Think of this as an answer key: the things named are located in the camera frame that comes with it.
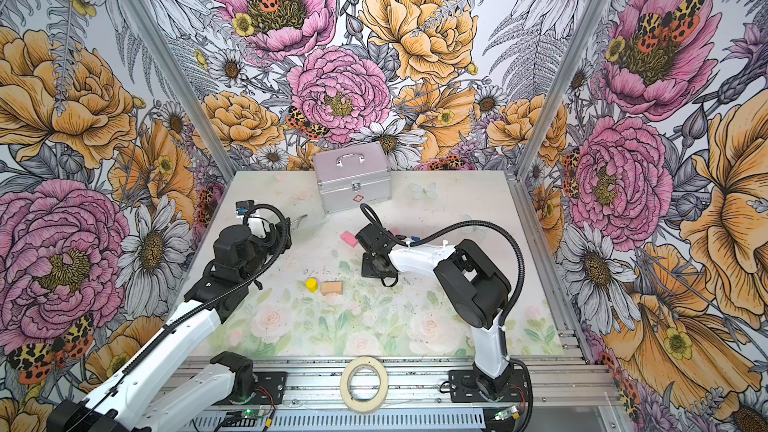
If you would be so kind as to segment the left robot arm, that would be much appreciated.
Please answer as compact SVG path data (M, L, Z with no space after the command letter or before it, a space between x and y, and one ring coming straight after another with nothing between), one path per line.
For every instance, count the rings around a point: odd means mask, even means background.
M213 258L170 319L117 372L78 402L65 400L47 419L50 431L179 431L218 403L275 403L253 372L252 360L234 352L215 355L192 378L162 394L161 388L190 354L259 286L266 272L291 246L291 223L282 213L262 220L253 233L255 205L242 221L221 230Z

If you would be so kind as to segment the hot pink rectangular block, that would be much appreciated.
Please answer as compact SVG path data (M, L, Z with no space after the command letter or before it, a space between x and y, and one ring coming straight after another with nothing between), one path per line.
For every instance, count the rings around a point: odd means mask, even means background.
M345 242L347 245L349 245L352 248L358 245L358 240L356 239L356 237L348 231L343 232L340 238L343 242Z

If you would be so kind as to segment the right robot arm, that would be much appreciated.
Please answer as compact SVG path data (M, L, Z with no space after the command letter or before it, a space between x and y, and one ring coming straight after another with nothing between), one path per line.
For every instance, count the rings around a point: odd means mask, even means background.
M464 239L456 245L434 243L450 232L469 227L495 231L511 245L518 266L514 284L473 240ZM512 235L494 223L469 220L414 241L394 235L374 221L355 239L364 251L361 275L366 278L378 279L385 287L396 285L402 274L437 279L458 316L471 328L478 390L487 400L497 400L513 371L505 322L525 282L522 250Z

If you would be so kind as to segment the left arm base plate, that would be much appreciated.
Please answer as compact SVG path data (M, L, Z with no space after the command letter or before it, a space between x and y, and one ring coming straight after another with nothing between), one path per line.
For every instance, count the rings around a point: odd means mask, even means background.
M288 374L280 371L238 372L232 391L218 406L281 405Z

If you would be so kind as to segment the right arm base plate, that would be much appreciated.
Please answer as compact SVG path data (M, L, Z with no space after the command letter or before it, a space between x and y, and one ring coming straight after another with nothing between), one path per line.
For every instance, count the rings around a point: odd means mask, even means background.
M496 378L473 367L448 372L448 393L453 403L517 403L531 401L529 376L520 366L509 365Z

